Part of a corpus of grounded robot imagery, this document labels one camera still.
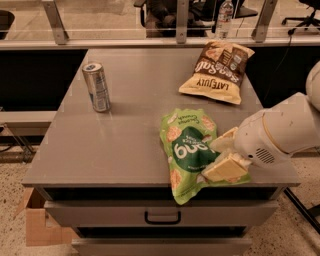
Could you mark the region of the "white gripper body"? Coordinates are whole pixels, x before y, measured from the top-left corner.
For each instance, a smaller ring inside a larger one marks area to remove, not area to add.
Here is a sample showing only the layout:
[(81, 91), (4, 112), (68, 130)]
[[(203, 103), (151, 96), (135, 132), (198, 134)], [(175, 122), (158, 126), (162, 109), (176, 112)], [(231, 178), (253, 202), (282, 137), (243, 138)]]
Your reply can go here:
[(266, 111), (260, 110), (246, 118), (234, 137), (234, 148), (254, 165), (267, 168), (287, 161), (290, 155), (280, 150), (266, 124)]

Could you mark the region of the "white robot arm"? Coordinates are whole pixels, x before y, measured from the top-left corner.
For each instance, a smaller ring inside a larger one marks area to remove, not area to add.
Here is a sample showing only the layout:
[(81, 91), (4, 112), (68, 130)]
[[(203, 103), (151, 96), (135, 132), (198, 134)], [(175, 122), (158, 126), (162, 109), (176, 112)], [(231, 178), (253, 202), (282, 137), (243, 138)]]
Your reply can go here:
[(212, 181), (236, 182), (250, 165), (267, 168), (293, 154), (320, 145), (320, 62), (309, 72), (306, 92), (262, 109), (214, 140), (219, 153), (202, 175)]

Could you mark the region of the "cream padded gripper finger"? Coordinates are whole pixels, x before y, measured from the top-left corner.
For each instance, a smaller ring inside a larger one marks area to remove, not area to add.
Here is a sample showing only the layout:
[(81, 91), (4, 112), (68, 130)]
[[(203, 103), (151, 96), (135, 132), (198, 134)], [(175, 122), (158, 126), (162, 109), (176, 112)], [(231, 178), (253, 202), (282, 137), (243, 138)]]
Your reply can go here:
[(210, 163), (202, 175), (212, 182), (237, 182), (248, 174), (251, 161), (245, 159), (237, 152), (230, 150), (222, 152), (214, 162)]
[(237, 127), (233, 127), (223, 135), (219, 136), (217, 139), (213, 140), (210, 143), (210, 148), (216, 152), (222, 153), (224, 151), (231, 151), (235, 150), (234, 141), (235, 135), (238, 131)]

